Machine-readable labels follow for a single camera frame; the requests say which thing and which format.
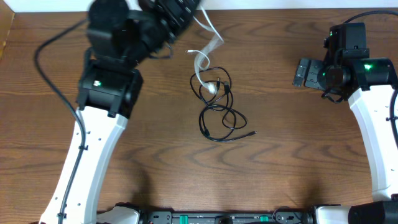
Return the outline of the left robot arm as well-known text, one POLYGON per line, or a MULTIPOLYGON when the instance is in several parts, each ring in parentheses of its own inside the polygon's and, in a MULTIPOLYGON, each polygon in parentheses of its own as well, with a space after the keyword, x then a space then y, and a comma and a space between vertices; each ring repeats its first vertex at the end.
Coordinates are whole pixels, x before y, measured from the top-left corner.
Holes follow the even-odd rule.
POLYGON ((95 223, 114 147, 127 126, 143 79, 137 66, 173 43, 199 0, 95 0, 83 20, 90 47, 78 83, 75 129, 57 188, 41 223, 95 223))

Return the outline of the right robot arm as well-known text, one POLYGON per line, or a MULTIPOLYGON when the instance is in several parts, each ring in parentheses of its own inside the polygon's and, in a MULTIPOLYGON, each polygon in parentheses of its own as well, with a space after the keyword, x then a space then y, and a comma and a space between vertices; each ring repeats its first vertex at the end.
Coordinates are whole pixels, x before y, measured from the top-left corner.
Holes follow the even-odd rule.
POLYGON ((323 60, 302 58, 293 84, 347 101, 363 138, 373 202, 316 205, 302 223, 397 223, 397 74, 388 58, 371 58, 364 23, 330 27, 323 60))

